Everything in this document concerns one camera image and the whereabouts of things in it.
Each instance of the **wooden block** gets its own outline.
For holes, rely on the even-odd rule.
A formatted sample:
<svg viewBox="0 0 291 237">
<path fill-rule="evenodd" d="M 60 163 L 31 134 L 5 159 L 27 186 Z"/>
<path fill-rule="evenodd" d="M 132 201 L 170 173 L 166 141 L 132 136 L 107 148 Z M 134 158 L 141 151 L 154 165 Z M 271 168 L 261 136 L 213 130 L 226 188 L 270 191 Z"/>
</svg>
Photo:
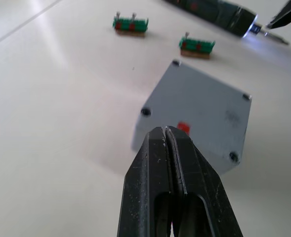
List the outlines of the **wooden block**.
<svg viewBox="0 0 291 237">
<path fill-rule="evenodd" d="M 198 53 L 198 52 L 192 52 L 192 51 L 181 49 L 180 54 L 185 57 L 210 59 L 209 53 Z"/>
<path fill-rule="evenodd" d="M 145 32 L 121 31 L 121 30 L 116 30 L 116 32 L 118 35 L 121 36 L 145 37 Z"/>
</svg>

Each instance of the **red component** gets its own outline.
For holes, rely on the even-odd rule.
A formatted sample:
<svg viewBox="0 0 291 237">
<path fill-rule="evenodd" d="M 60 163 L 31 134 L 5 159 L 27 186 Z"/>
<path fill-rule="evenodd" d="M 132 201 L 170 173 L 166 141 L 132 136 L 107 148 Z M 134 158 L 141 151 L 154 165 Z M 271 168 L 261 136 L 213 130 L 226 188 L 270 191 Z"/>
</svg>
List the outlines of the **red component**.
<svg viewBox="0 0 291 237">
<path fill-rule="evenodd" d="M 194 3 L 192 3 L 192 4 L 190 5 L 190 9 L 191 9 L 192 11 L 196 11 L 196 10 L 198 9 L 198 5 L 194 2 Z"/>
<path fill-rule="evenodd" d="M 190 131 L 190 125 L 188 125 L 185 122 L 179 122 L 177 125 L 177 128 L 180 130 L 183 130 L 184 132 L 187 133 L 187 135 L 189 135 L 189 131 Z"/>
<path fill-rule="evenodd" d="M 181 48 L 186 48 L 186 46 L 187 46 L 187 43 L 186 43 L 186 42 L 183 42 L 183 43 L 181 44 Z"/>
<path fill-rule="evenodd" d="M 129 30 L 134 31 L 135 30 L 135 24 L 130 24 L 129 25 Z"/>
<path fill-rule="evenodd" d="M 115 26 L 115 29 L 116 30 L 120 30 L 121 29 L 121 23 L 117 22 L 116 26 Z"/>
</svg>

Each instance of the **white desk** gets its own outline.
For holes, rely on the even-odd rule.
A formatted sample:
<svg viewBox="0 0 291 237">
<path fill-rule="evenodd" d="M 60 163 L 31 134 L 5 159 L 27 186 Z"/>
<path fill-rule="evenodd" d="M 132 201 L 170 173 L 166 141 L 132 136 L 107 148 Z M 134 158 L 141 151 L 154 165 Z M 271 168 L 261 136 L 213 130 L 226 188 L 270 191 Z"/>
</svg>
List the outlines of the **white desk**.
<svg viewBox="0 0 291 237">
<path fill-rule="evenodd" d="M 284 4 L 240 3 L 262 23 Z M 118 10 L 149 17 L 147 37 L 117 36 Z M 0 237 L 116 236 L 137 115 L 186 31 L 216 45 L 181 60 L 253 96 L 243 162 L 223 177 L 244 236 L 291 236 L 291 45 L 161 0 L 62 0 L 0 42 Z M 276 32 L 291 42 L 291 25 Z"/>
</svg>

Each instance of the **screw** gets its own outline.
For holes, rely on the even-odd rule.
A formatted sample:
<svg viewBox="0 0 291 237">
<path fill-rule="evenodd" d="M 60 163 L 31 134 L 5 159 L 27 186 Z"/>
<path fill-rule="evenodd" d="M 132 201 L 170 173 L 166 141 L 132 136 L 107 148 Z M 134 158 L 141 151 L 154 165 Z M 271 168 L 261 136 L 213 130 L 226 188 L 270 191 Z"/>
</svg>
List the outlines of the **screw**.
<svg viewBox="0 0 291 237">
<path fill-rule="evenodd" d="M 136 17 L 136 13 L 133 13 L 133 14 L 132 14 L 132 21 L 135 20 L 135 17 Z"/>
<path fill-rule="evenodd" d="M 179 67 L 180 64 L 181 64 L 181 62 L 179 60 L 177 60 L 177 59 L 174 59 L 172 63 L 173 63 L 173 65 L 175 65 L 177 67 Z"/>
<path fill-rule="evenodd" d="M 149 117 L 149 116 L 151 116 L 151 110 L 149 108 L 142 108 L 141 114 L 145 117 Z"/>
<path fill-rule="evenodd" d="M 243 94 L 243 98 L 247 101 L 250 101 L 252 96 L 251 95 L 247 95 L 247 94 Z"/>
<path fill-rule="evenodd" d="M 239 162 L 239 157 L 235 152 L 230 152 L 229 157 L 232 162 L 238 163 Z"/>
</svg>

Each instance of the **metal pin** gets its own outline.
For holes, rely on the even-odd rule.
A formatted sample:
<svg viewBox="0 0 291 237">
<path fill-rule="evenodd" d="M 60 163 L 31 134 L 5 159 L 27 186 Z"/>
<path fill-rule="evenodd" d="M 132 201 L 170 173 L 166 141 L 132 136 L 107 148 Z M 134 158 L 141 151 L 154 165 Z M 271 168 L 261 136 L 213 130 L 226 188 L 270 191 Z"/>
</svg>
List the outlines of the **metal pin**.
<svg viewBox="0 0 291 237">
<path fill-rule="evenodd" d="M 135 17 L 136 17 L 136 13 L 133 13 L 133 14 L 132 14 L 132 21 L 135 20 Z"/>
</svg>

